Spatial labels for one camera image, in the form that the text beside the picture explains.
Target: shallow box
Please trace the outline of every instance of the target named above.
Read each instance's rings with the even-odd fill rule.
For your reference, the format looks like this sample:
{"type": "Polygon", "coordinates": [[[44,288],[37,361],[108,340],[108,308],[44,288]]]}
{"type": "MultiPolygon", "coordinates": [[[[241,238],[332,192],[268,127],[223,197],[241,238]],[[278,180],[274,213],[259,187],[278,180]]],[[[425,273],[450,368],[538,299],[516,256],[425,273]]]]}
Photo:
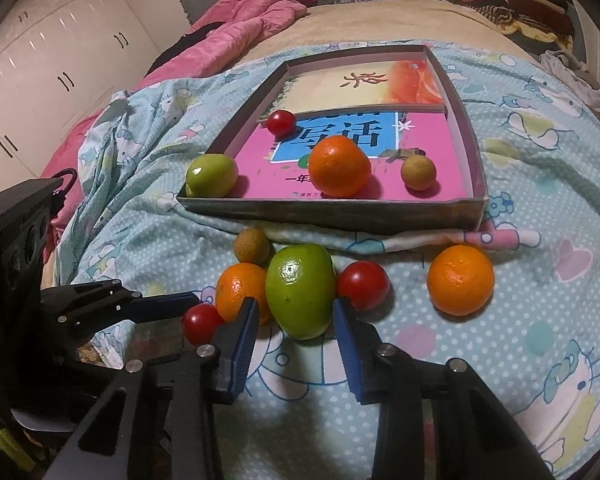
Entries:
{"type": "Polygon", "coordinates": [[[293,59],[247,99],[207,153],[233,157],[240,177],[227,198],[178,201],[189,211],[235,219],[299,222],[373,234],[476,230],[488,200],[478,143],[462,102],[432,52],[421,45],[372,46],[293,59]],[[275,109],[296,115],[283,142],[262,126],[275,109]],[[352,198],[321,195],[306,169],[315,143],[345,135],[367,154],[372,177],[352,198]],[[426,152],[436,184],[413,192],[402,160],[426,152]]]}

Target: pink blanket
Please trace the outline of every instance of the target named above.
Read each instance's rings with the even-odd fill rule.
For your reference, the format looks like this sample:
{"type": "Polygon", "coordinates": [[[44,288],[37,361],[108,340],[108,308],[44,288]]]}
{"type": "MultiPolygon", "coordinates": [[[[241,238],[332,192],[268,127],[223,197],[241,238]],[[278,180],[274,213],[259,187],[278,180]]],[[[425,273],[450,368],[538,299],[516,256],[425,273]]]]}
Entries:
{"type": "MultiPolygon", "coordinates": [[[[212,22],[225,22],[205,40],[188,48],[146,76],[134,88],[140,90],[167,79],[209,77],[218,74],[250,46],[285,30],[307,14],[306,5],[316,0],[219,0],[191,26],[189,33],[212,22]]],[[[64,168],[76,168],[84,136],[102,110],[77,123],[56,150],[40,177],[48,178],[64,168]]],[[[64,229],[84,198],[76,184],[68,193],[64,208],[51,222],[45,247],[45,261],[58,244],[64,229]]]]}

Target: hello kitty pattern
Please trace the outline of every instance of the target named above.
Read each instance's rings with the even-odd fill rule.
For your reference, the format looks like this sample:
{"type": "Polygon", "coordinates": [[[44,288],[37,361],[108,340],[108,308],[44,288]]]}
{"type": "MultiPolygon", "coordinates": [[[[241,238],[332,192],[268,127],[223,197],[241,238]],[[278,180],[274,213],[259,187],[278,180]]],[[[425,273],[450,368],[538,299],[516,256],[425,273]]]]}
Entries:
{"type": "MultiPolygon", "coordinates": [[[[323,244],[338,269],[356,258],[383,265],[394,288],[374,319],[381,338],[433,362],[467,359],[563,479],[600,448],[600,124],[524,60],[425,43],[480,146],[490,194],[480,229],[381,237],[259,225],[277,244],[323,244]],[[440,317],[426,291],[430,261],[448,243],[483,248],[496,271],[490,305],[462,323],[440,317]]],[[[359,46],[305,46],[212,78],[117,94],[79,153],[86,198],[58,247],[59,282],[115,276],[143,294],[196,290],[212,303],[210,284],[235,262],[232,242],[246,223],[186,212],[176,199],[186,167],[280,62],[359,46]]],[[[178,320],[121,323],[93,343],[122,366],[178,351],[182,334],[178,320]]],[[[355,403],[336,350],[329,333],[304,346],[274,324],[261,328],[247,390],[229,411],[232,424],[220,425],[228,478],[313,480],[327,467],[344,480],[370,476],[378,409],[355,403]]]]}

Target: red fruit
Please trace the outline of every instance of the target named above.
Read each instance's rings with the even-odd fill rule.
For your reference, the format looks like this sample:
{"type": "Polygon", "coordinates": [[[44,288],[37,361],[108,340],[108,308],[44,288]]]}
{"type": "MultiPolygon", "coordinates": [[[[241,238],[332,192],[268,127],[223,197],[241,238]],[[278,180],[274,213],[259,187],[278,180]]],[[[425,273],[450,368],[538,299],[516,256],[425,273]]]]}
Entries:
{"type": "Polygon", "coordinates": [[[373,262],[353,262],[338,276],[338,297],[349,298],[355,310],[375,308],[391,287],[384,269],[373,262]]]}
{"type": "Polygon", "coordinates": [[[192,345],[211,343],[216,328],[224,323],[215,306],[210,303],[200,303],[192,306],[182,317],[184,335],[192,345]]]}
{"type": "Polygon", "coordinates": [[[296,130],[296,116],[286,110],[276,110],[267,117],[267,130],[276,137],[288,137],[296,130]]]}

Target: metal bolt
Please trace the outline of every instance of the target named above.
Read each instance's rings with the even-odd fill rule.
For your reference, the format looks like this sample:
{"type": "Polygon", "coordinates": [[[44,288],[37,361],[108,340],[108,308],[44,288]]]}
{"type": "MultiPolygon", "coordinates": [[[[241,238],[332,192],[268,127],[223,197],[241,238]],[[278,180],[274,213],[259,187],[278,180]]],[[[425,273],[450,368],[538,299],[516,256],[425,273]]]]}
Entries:
{"type": "Polygon", "coordinates": [[[196,354],[200,357],[211,357],[216,353],[216,347],[213,345],[200,345],[196,350],[196,354]]]}
{"type": "Polygon", "coordinates": [[[466,361],[457,358],[451,359],[451,361],[449,361],[449,368],[451,368],[455,372],[465,372],[466,361]]]}
{"type": "Polygon", "coordinates": [[[397,351],[398,349],[389,343],[382,343],[380,346],[378,346],[377,350],[382,357],[391,357],[392,355],[395,355],[397,351]]]}
{"type": "Polygon", "coordinates": [[[140,359],[131,359],[131,361],[125,365],[125,370],[130,374],[135,374],[136,372],[142,370],[142,366],[143,364],[140,359]]]}

